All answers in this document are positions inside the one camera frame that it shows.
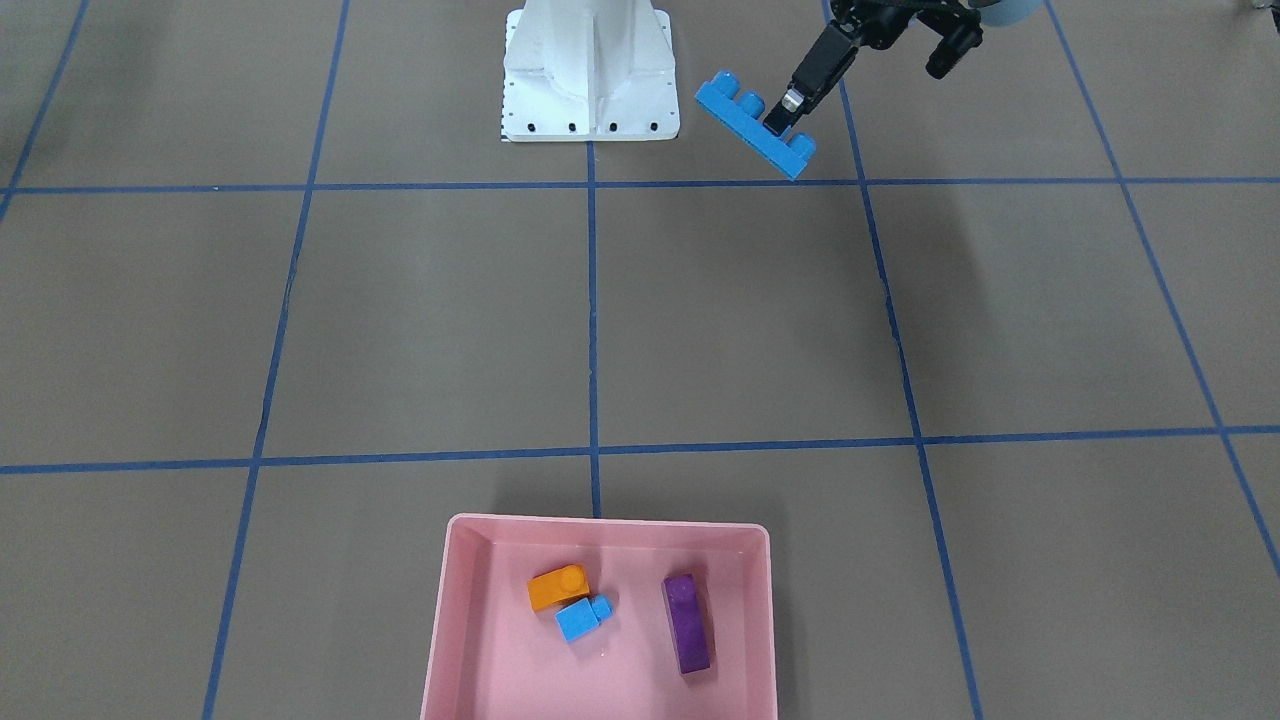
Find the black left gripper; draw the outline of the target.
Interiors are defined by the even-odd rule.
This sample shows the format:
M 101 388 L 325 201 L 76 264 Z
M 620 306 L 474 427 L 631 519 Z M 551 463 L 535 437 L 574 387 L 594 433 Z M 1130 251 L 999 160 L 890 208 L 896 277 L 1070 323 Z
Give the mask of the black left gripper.
M 831 1 L 832 18 L 800 61 L 763 124 L 782 136 L 810 114 L 842 79 L 860 47 L 891 47 L 920 12 L 941 1 Z

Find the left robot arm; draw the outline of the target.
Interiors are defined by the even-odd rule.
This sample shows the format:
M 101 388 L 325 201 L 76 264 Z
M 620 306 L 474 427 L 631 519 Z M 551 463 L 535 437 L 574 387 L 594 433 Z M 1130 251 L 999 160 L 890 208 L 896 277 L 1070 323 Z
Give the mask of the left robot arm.
M 945 78 L 970 50 L 979 47 L 987 27 L 1025 19 L 1038 1 L 831 1 L 823 31 L 791 74 L 787 88 L 764 115 L 774 136 L 792 129 L 844 78 L 864 47 L 891 49 L 916 22 L 938 36 L 925 73 Z

